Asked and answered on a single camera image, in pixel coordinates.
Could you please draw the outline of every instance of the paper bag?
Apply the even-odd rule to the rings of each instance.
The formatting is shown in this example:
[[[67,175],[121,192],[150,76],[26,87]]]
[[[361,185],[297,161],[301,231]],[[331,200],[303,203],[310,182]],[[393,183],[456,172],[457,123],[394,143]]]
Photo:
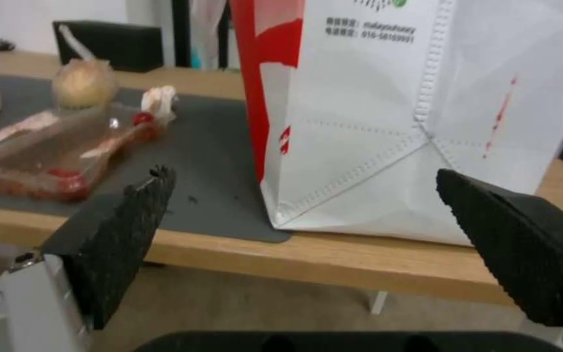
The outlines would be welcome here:
[[[468,244],[454,169],[536,191],[563,144],[563,0],[232,0],[279,229]]]

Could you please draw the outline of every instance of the black foam pad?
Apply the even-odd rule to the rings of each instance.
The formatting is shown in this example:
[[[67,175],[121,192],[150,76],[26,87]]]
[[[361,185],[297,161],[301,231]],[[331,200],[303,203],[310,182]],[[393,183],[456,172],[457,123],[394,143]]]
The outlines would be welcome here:
[[[563,211],[452,170],[438,171],[437,182],[442,201],[527,318],[563,326]]]
[[[103,329],[143,262],[173,192],[175,172],[165,167],[122,194],[98,196],[41,245],[63,259],[82,314]]]

